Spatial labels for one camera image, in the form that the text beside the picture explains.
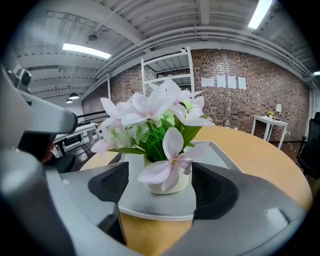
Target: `white paper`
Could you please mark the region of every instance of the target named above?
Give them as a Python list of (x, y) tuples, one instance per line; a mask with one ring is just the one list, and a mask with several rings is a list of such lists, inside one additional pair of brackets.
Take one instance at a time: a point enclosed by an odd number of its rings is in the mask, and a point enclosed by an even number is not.
[(228, 88), (229, 89), (236, 89), (236, 77), (228, 75)]
[(211, 78), (201, 78), (201, 85), (202, 87), (214, 87), (215, 80), (213, 77)]
[(218, 88), (226, 88), (226, 76), (225, 75), (217, 75), (216, 76), (216, 83)]
[(238, 76), (238, 82), (239, 82), (239, 89), (246, 90), (247, 89), (247, 84), (246, 84), (246, 78), (245, 77), (239, 77)]

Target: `flower pot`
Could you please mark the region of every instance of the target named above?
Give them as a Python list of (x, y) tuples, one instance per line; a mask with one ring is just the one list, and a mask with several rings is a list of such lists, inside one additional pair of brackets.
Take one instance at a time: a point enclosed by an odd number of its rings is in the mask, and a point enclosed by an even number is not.
[[(147, 167), (148, 165), (151, 164), (149, 159), (147, 158), (146, 155), (143, 156), (144, 160), (144, 167)], [(168, 194), (173, 194), (177, 193), (179, 191), (182, 191), (189, 183), (189, 175), (185, 175), (182, 172), (179, 173), (179, 180), (178, 183), (171, 189), (166, 192), (163, 192), (161, 190), (162, 183), (159, 184), (145, 184), (145, 186), (148, 188), (148, 190), (154, 194), (159, 194), (159, 195), (168, 195)]]

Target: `red brick wall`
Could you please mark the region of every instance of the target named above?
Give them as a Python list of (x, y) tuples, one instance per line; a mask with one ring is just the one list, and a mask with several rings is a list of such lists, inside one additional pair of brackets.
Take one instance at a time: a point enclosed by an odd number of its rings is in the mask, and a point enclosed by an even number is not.
[[(216, 49), (193, 50), (191, 53), (200, 79), (216, 75), (246, 79), (246, 90), (228, 89), (228, 83), (227, 88), (217, 88), (216, 78), (214, 78), (215, 87), (204, 88), (211, 108), (221, 125), (238, 127), (240, 131), (249, 133), (253, 116), (263, 116), (269, 110), (275, 112), (279, 103), (282, 106), (279, 118), (289, 123), (290, 140), (301, 140), (301, 136), (305, 134), (309, 115), (309, 88), (299, 78), (268, 60), (247, 53)], [(145, 70), (145, 74), (148, 80), (154, 76), (150, 70)], [(196, 91), (202, 90), (196, 74), (194, 83)], [(140, 65), (113, 77), (110, 84), (111, 99), (115, 104), (127, 100), (133, 94), (132, 90), (142, 93)], [(103, 84), (90, 93), (82, 101), (83, 113), (102, 110), (99, 98), (106, 97), (107, 91), (107, 85)], [(208, 102), (205, 103), (203, 111), (216, 121)], [(263, 138), (265, 126), (257, 121), (255, 135)], [(280, 137), (281, 129), (274, 127), (270, 140), (279, 141)]]

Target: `gray tray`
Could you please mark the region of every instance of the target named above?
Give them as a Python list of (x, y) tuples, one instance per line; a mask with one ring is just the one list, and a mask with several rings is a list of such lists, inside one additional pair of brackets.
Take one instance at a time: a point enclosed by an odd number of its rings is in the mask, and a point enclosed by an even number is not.
[[(215, 143), (211, 141), (193, 143), (208, 145), (207, 150), (201, 156), (193, 159), (194, 162), (242, 172)], [(147, 189), (145, 184), (138, 181), (139, 173), (144, 168), (142, 155), (123, 154), (120, 161), (129, 162), (129, 183), (118, 203), (120, 212), (155, 221), (192, 221), (196, 209), (196, 195), (191, 185), (192, 174), (189, 175), (189, 184), (184, 190), (174, 194), (154, 194)]]

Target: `shelving unit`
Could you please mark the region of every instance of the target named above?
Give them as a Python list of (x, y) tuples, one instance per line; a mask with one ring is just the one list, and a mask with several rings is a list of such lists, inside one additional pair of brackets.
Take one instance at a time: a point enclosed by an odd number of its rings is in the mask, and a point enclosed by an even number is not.
[[(153, 70), (156, 77), (161, 73), (169, 73), (176, 70), (189, 70), (187, 74), (158, 77), (156, 79), (145, 80), (145, 66)], [(174, 53), (144, 62), (141, 59), (142, 91), (146, 95), (146, 90), (150, 84), (160, 85), (165, 80), (172, 79), (179, 86), (191, 86), (191, 92), (195, 92), (194, 70), (190, 47), (186, 47), (186, 52)]]

